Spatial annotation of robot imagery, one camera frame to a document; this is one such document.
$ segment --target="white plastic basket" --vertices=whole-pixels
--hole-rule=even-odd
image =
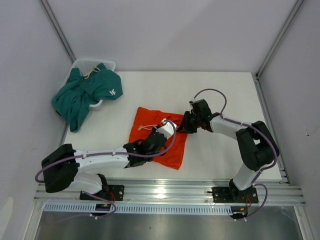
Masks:
[[[116,63],[114,61],[109,61],[109,60],[102,60],[102,59],[90,59],[90,58],[80,58],[74,61],[74,63],[72,64],[70,70],[68,71],[65,79],[63,80],[62,86],[66,85],[67,80],[69,78],[71,69],[73,68],[78,68],[80,70],[80,74],[82,76],[86,76],[90,73],[90,71],[97,66],[98,64],[103,63],[105,65],[105,67],[107,69],[110,69],[112,71],[115,70],[116,68]],[[102,107],[102,99],[97,103],[97,104],[91,104],[89,106],[90,110],[95,110],[95,111],[99,111]]]

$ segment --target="gray floor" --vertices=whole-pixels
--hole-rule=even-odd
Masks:
[[[114,214],[54,223],[74,215],[45,212],[36,240],[302,240],[292,207],[265,207],[247,222],[229,216]]]

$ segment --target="red fabric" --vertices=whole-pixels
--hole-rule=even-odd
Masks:
[[[162,112],[159,110],[148,110],[146,108],[139,107],[136,111],[133,127],[131,129],[129,143],[139,139],[145,139],[150,134],[151,130],[138,130],[140,126],[159,125],[163,119],[171,120],[177,126],[179,126],[183,118],[184,116],[182,114]],[[173,138],[170,137],[165,143],[167,147],[171,144],[172,139]],[[178,170],[184,158],[186,140],[187,134],[177,133],[172,148],[170,148],[170,150],[164,156],[155,157],[153,161]]]

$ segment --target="white wall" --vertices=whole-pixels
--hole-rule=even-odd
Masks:
[[[307,0],[262,76],[290,179],[320,228],[320,1]]]
[[[0,205],[13,198],[4,240],[27,222],[41,160],[58,145],[63,121],[51,106],[71,62],[37,0],[1,2]]]
[[[77,58],[118,71],[256,72],[296,0],[49,0]]]

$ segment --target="teal garment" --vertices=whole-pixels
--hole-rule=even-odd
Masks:
[[[100,63],[89,78],[85,79],[78,68],[72,68],[70,76],[54,96],[52,105],[70,125],[71,132],[78,132],[89,113],[89,105],[101,99],[116,100],[122,94],[121,78]]]

